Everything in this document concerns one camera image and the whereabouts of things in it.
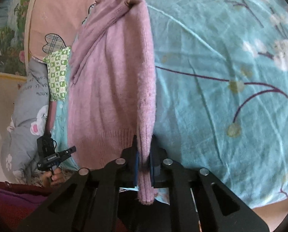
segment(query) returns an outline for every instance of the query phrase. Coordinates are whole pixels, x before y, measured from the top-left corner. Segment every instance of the painting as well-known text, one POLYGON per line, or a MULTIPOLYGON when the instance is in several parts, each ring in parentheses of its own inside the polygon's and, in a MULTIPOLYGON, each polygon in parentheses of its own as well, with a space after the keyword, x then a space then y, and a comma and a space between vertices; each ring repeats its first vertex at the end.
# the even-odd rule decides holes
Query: painting
POLYGON ((0 72, 26 76, 24 32, 29 1, 0 2, 0 72))

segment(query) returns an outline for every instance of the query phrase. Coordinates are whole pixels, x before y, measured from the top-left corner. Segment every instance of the green checkered pillow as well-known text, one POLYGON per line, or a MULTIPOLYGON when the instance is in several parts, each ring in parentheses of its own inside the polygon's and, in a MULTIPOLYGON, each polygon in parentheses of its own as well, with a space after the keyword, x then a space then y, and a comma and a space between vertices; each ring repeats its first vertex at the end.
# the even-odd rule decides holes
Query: green checkered pillow
POLYGON ((53 52, 44 58, 49 72, 51 101, 64 101, 67 93, 66 73, 70 47, 53 52))

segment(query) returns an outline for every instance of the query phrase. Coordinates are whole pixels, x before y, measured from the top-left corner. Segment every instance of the ribbed knit fabric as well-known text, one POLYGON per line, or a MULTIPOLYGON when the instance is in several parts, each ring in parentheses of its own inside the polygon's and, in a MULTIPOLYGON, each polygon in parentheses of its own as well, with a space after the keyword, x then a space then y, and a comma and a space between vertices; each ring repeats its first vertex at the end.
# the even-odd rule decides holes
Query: ribbed knit fabric
POLYGON ((98 169, 137 134, 139 200, 150 204, 156 84, 148 9, 144 0, 96 2, 71 49, 68 142, 80 167, 98 169))

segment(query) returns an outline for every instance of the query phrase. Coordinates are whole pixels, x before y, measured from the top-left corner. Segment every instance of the gray pillow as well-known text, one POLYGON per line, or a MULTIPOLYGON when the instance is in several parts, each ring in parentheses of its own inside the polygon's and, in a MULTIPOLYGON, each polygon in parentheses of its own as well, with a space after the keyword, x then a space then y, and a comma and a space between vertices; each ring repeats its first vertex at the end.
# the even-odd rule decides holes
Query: gray pillow
POLYGON ((29 183, 36 169, 37 138, 44 133, 50 97, 46 65, 31 59, 27 74, 0 154, 6 178, 21 184, 29 183))

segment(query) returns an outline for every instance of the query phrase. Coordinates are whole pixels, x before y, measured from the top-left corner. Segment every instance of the silver screw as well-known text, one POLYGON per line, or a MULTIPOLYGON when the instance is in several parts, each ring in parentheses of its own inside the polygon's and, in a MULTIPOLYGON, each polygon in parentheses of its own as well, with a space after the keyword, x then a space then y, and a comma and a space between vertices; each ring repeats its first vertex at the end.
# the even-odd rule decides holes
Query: silver screw
POLYGON ((169 165, 172 165, 173 161, 171 159, 164 159, 163 163, 169 166, 169 165))
POLYGON ((123 165, 123 164, 125 164, 126 163, 126 160, 124 159, 124 158, 118 158, 117 160, 116 160, 116 164, 117 165, 123 165))
POLYGON ((89 169, 87 168, 81 168, 79 171, 78 171, 79 175, 87 175, 89 173, 89 169))
POLYGON ((207 176, 210 173, 210 171, 207 168, 201 168, 200 174, 207 176))

